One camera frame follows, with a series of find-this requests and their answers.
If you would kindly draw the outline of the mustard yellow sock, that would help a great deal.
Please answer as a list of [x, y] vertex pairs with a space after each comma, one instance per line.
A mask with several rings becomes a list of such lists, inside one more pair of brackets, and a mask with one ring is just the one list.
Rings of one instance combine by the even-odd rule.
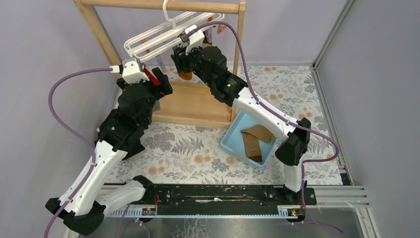
[[179, 71], [178, 76], [183, 80], [191, 80], [193, 78], [192, 71]]

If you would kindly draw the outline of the white plastic clip hanger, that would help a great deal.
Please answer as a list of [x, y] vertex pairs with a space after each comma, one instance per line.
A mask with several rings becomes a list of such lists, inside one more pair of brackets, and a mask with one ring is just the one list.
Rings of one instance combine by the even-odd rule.
[[125, 41], [123, 47], [130, 57], [135, 57], [141, 62], [147, 62], [170, 50], [172, 47], [181, 44], [182, 40], [178, 36], [185, 34], [186, 30], [225, 18], [224, 13], [200, 13], [193, 11], [186, 11], [174, 18], [170, 18], [167, 13], [167, 4], [167, 0], [162, 4], [166, 22]]

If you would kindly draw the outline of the brown sock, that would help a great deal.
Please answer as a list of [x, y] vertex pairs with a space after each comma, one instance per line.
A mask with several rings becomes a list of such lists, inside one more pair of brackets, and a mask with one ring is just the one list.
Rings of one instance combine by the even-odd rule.
[[247, 158], [254, 162], [261, 162], [263, 160], [263, 154], [260, 147], [260, 141], [264, 143], [272, 143], [275, 139], [274, 134], [259, 124], [241, 130], [241, 134]]

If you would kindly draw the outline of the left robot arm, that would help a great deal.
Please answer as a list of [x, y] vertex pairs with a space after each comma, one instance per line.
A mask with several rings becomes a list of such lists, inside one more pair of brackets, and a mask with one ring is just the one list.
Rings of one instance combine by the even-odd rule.
[[117, 80], [122, 89], [118, 107], [101, 124], [96, 142], [89, 143], [90, 160], [66, 193], [46, 203], [55, 218], [61, 218], [80, 236], [93, 233], [105, 216], [118, 208], [137, 201], [147, 204], [153, 199], [153, 184], [144, 176], [100, 194], [113, 168], [144, 150], [140, 139], [152, 122], [155, 104], [173, 92], [167, 75], [159, 68], [146, 70], [146, 76], [148, 80], [138, 83], [130, 83], [125, 77]]

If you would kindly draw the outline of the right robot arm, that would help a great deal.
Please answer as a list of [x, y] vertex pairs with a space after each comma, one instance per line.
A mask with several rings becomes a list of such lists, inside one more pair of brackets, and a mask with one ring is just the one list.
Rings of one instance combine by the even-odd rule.
[[284, 198], [290, 204], [302, 204], [307, 183], [301, 158], [308, 150], [311, 122], [286, 117], [259, 97], [249, 82], [228, 70], [227, 59], [218, 47], [198, 47], [190, 52], [185, 47], [174, 47], [171, 58], [179, 73], [194, 73], [215, 99], [253, 117], [280, 141], [274, 154], [285, 169]]

